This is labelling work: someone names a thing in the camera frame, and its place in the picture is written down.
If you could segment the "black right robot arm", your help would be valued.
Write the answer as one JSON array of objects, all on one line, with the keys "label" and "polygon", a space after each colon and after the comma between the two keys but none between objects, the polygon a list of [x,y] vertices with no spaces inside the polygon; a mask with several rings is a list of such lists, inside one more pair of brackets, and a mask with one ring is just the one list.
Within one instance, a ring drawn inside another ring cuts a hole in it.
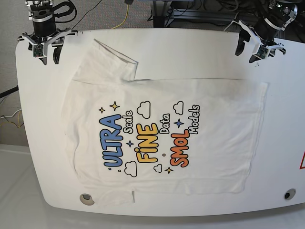
[{"label": "black right robot arm", "polygon": [[47,64],[48,47],[52,46],[53,61],[59,64],[60,54],[64,45],[65,37],[78,34],[77,30],[57,28],[57,18],[77,14],[77,10],[72,1],[67,0],[54,5],[52,0],[26,0],[25,5],[29,12],[29,20],[32,21],[34,32],[32,34],[23,33],[18,37],[18,41],[27,41],[28,50],[32,52],[34,58],[38,58]]}]

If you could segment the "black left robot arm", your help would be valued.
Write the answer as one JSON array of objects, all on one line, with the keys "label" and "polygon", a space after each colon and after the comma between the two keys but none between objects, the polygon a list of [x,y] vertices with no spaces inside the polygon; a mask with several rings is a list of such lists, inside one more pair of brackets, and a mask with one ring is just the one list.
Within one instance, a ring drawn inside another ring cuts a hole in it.
[{"label": "black left robot arm", "polygon": [[254,49],[249,63],[274,57],[276,51],[285,55],[284,45],[276,43],[275,36],[280,31],[285,31],[287,26],[297,18],[300,3],[300,0],[270,0],[265,9],[259,1],[255,0],[254,5],[258,9],[260,17],[254,26],[242,20],[233,20],[240,26],[235,55],[241,55],[245,44],[250,40],[254,41]]}]

